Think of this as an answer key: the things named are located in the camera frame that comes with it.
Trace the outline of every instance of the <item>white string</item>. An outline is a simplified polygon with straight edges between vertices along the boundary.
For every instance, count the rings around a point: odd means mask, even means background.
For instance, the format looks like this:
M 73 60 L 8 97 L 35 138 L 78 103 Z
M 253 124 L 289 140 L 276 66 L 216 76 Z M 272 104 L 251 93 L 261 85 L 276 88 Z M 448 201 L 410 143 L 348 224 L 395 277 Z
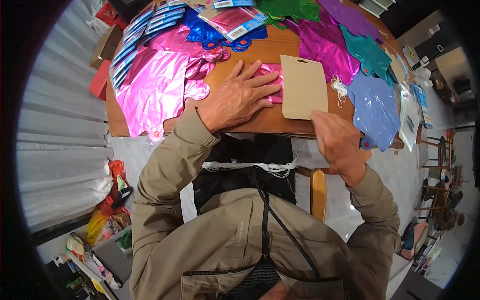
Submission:
M 332 80 L 332 88 L 336 91 L 336 95 L 338 97 L 338 107 L 343 107 L 343 102 L 346 102 L 345 96 L 347 95 L 347 89 L 342 83 L 342 76 L 340 75 L 333 75 Z
M 220 170 L 232 170 L 232 169 L 241 169 L 241 168 L 248 168 L 253 166 L 258 166 L 267 171 L 268 173 L 272 174 L 278 178 L 285 178 L 290 174 L 290 170 L 295 169 L 298 167 L 298 155 L 295 156 L 291 163 L 286 165 L 281 164 L 264 164 L 264 163 L 219 163 L 216 161 L 212 162 L 204 162 L 202 168 L 210 171 L 210 172 L 217 172 Z

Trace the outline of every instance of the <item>beige jacket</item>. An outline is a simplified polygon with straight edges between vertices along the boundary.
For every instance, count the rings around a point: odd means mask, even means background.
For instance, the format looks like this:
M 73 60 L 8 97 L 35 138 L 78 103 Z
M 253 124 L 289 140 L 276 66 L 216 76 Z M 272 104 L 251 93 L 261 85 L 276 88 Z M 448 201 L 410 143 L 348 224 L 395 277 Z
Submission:
M 260 260 L 264 203 L 255 189 L 215 195 L 202 215 L 183 223 L 179 192 L 197 176 L 217 142 L 193 111 L 150 156 L 140 175 L 132 215 L 132 299 L 220 299 Z M 361 183 L 349 190 L 365 223 L 347 244 L 315 217 L 270 195 L 272 209 L 322 278 L 333 277 L 314 282 L 310 266 L 270 215 L 270 255 L 296 298 L 385 298 L 399 243 L 397 205 L 370 167 Z

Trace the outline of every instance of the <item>jacket logo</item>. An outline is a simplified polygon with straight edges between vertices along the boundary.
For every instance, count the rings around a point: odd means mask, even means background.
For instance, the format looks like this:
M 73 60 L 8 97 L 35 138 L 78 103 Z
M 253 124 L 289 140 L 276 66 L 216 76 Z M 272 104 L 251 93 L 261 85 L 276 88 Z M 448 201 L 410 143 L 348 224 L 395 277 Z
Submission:
M 239 236 L 237 237 L 237 247 L 241 246 L 241 236 L 243 234 L 243 222 L 240 222 Z

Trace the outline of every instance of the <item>jacket sleeve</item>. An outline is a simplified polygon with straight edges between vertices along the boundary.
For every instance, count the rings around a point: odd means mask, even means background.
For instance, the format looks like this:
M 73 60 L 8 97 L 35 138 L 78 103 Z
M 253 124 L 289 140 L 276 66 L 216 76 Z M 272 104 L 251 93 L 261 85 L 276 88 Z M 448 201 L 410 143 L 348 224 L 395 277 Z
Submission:
M 385 297 L 392 257 L 400 243 L 398 206 L 380 176 L 368 165 L 362 181 L 348 189 L 352 205 L 365 222 L 357 227 L 347 245 L 372 275 L 380 295 Z
M 151 154 L 140 174 L 132 215 L 134 271 L 143 268 L 155 245 L 183 224 L 180 191 L 198 175 L 218 141 L 194 110 Z

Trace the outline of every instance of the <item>cord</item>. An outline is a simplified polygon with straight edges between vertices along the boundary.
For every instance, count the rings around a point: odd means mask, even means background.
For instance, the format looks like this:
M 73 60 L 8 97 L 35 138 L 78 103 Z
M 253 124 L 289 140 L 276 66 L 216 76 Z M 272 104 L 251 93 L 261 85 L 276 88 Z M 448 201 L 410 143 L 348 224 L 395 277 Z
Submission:
M 347 95 L 347 89 L 342 83 L 342 76 L 333 75 L 332 80 L 330 80 L 330 82 L 332 83 L 332 88 L 336 91 L 336 94 L 338 97 L 338 107 L 342 108 L 343 102 L 347 101 L 345 99 L 345 96 Z
M 260 194 L 260 197 L 262 198 L 262 200 L 264 201 L 265 203 L 265 206 L 268 208 L 268 211 L 272 214 L 273 218 L 277 221 L 277 223 L 280 225 L 280 227 L 283 229 L 283 231 L 288 235 L 288 237 L 292 240 L 293 244 L 297 247 L 297 249 L 300 251 L 301 255 L 305 258 L 305 260 L 307 261 L 307 263 L 310 265 L 310 268 L 312 268 L 312 271 L 313 273 L 315 274 L 315 277 L 317 278 L 317 280 L 320 281 L 320 279 L 322 279 L 322 277 L 320 276 L 320 272 L 318 271 L 317 267 L 315 266 L 315 264 L 313 263 L 312 259 L 308 256 L 308 254 L 305 252 L 305 250 L 303 249 L 303 247 L 300 245 L 300 243 L 297 241 L 297 239 L 293 236 L 293 234 L 290 232 L 290 230 L 285 226 L 285 224 L 283 224 L 283 222 L 280 220 L 280 218 L 275 214 L 275 212 L 273 211 L 272 207 L 270 206 L 270 204 L 268 203 L 267 198 L 270 198 L 270 196 L 268 195 L 268 193 L 266 193 L 265 191 L 261 190 L 259 185 L 258 185 L 258 182 L 255 183 L 256 187 L 257 187 L 257 190 L 258 190 L 258 193 Z
M 264 164 L 264 163 L 219 163 L 216 161 L 212 162 L 207 162 L 205 161 L 202 165 L 202 168 L 210 171 L 210 172 L 217 172 L 220 170 L 232 170 L 232 169 L 241 169 L 241 168 L 248 168 L 248 167 L 253 167 L 257 166 L 268 173 L 272 174 L 275 177 L 278 178 L 285 178 L 288 177 L 290 174 L 290 171 L 298 167 L 298 155 L 295 156 L 295 158 L 292 160 L 291 163 L 288 163 L 286 165 L 281 165 L 281 164 Z

